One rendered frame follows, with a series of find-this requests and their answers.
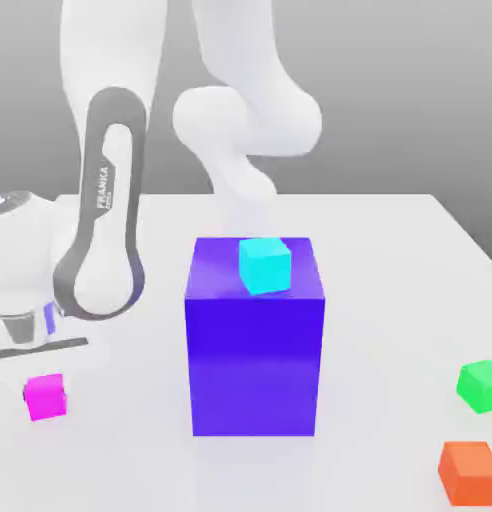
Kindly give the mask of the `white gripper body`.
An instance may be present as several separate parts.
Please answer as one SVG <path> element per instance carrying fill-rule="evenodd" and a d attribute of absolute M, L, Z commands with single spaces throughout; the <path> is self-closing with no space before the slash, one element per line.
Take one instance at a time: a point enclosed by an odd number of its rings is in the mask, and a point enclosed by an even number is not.
<path fill-rule="evenodd" d="M 0 374 L 49 374 L 88 367 L 89 342 L 84 337 L 0 350 Z"/>

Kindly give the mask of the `small magenta cube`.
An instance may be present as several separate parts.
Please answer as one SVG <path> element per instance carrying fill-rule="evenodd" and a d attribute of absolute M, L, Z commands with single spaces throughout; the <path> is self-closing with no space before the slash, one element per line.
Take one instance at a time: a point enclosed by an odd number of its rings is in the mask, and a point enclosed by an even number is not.
<path fill-rule="evenodd" d="M 29 378 L 23 388 L 23 399 L 32 421 L 64 416 L 67 413 L 67 396 L 63 375 Z"/>

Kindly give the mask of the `small cyan cube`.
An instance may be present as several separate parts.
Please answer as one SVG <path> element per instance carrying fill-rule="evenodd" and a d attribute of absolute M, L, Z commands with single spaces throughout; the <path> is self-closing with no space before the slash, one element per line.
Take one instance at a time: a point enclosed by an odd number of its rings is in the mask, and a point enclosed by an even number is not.
<path fill-rule="evenodd" d="M 291 269 L 292 252 L 280 238 L 239 241 L 239 276 L 251 295 L 288 290 Z"/>

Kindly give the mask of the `small green cube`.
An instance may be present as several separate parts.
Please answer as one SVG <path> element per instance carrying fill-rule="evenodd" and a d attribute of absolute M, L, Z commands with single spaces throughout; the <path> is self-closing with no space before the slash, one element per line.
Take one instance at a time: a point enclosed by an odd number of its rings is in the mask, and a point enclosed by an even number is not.
<path fill-rule="evenodd" d="M 457 394 L 477 414 L 492 411 L 492 360 L 464 365 L 459 373 Z"/>

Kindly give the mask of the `small orange cube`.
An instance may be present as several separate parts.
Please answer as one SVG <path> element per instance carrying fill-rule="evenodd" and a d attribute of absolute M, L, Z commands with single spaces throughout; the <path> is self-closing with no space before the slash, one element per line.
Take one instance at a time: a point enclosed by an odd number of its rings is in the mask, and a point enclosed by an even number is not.
<path fill-rule="evenodd" d="M 451 505 L 492 506 L 492 451 L 487 442 L 445 442 L 438 474 Z"/>

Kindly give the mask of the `large blue box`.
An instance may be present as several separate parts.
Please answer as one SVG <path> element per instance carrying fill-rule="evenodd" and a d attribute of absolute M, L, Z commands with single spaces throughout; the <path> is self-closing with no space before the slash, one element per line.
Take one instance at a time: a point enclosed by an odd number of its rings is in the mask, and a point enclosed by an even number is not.
<path fill-rule="evenodd" d="M 196 436 L 311 436 L 325 314 L 312 243 L 287 238 L 291 287 L 260 296 L 239 277 L 236 238 L 197 238 L 185 292 Z"/>

